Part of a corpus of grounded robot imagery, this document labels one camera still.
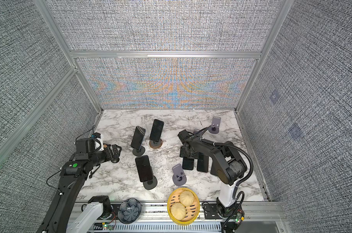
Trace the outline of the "phone with reflective screen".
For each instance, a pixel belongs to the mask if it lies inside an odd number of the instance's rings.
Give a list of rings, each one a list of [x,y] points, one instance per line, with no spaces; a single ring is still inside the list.
[[[183,158],[182,168],[184,170],[193,170],[194,169],[194,159],[193,158]]]

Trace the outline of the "green edged phone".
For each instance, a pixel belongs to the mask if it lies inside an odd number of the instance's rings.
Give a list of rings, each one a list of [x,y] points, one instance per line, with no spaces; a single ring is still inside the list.
[[[217,176],[218,177],[218,169],[219,169],[219,163],[217,160],[212,160],[212,166],[211,166],[211,175]]]

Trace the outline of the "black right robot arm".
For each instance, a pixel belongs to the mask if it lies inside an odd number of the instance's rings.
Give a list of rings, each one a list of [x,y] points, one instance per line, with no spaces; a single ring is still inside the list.
[[[219,216],[227,218],[239,205],[238,187],[248,180],[253,173],[253,160],[241,148],[232,142],[218,143],[193,135],[180,139],[182,147],[180,156],[196,159],[199,155],[212,159],[211,174],[221,180],[221,189],[216,202]]]

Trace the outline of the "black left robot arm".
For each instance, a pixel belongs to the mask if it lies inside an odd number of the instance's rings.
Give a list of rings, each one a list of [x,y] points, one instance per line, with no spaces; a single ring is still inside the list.
[[[76,146],[76,152],[63,165],[57,193],[44,217],[38,233],[65,233],[77,196],[93,168],[105,162],[119,162],[122,147],[105,145],[103,151],[94,146]]]

